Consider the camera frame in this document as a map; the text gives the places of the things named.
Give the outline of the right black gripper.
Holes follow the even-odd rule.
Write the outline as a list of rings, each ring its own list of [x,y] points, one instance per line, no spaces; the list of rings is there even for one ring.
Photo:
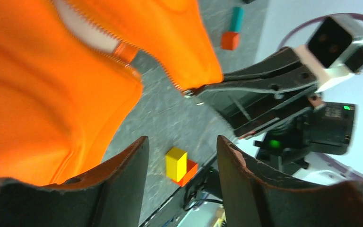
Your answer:
[[[316,76],[290,47],[252,66],[224,74],[224,80],[195,90],[238,138],[250,138],[308,111],[324,114],[325,102],[313,94]]]

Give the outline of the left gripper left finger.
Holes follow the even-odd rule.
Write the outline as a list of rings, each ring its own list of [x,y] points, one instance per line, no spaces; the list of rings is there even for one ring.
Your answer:
[[[0,178],[0,227],[137,227],[148,160],[142,136],[63,184]]]

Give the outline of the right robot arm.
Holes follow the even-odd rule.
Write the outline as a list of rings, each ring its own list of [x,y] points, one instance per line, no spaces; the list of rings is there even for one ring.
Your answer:
[[[325,68],[326,55],[306,46],[284,47],[259,63],[224,74],[222,82],[189,92],[210,106],[243,140],[264,134],[256,158],[292,175],[309,169],[310,153],[343,155],[352,134],[356,106],[326,102],[322,92],[363,68],[363,45],[341,65]]]

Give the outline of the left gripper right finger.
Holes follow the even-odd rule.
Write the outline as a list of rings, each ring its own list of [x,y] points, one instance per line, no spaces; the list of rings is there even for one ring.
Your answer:
[[[246,155],[222,135],[216,151],[228,226],[363,227],[363,181],[303,181]]]

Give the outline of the orange zip-up jacket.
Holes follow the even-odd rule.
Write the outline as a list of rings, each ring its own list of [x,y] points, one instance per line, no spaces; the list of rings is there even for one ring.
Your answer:
[[[99,165],[142,95],[139,50],[180,91],[223,80],[195,0],[0,0],[0,177]]]

